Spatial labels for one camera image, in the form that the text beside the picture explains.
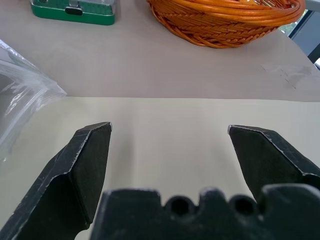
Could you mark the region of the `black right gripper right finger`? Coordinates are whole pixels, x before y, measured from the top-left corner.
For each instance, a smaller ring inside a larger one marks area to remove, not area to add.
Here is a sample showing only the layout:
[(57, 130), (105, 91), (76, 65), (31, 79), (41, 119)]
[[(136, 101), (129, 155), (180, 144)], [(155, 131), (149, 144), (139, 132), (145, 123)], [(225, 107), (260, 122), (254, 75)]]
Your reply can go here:
[(277, 132), (243, 125), (229, 125), (242, 175), (257, 199), (265, 185), (307, 184), (320, 187), (320, 169)]

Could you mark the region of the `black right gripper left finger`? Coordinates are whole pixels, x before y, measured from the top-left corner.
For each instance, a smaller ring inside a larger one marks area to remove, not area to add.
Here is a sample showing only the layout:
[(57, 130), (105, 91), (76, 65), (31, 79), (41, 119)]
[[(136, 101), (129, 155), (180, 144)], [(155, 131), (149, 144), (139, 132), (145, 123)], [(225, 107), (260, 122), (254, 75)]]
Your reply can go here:
[(43, 168), (0, 231), (2, 240), (73, 240), (92, 224), (105, 181), (112, 124), (77, 130)]

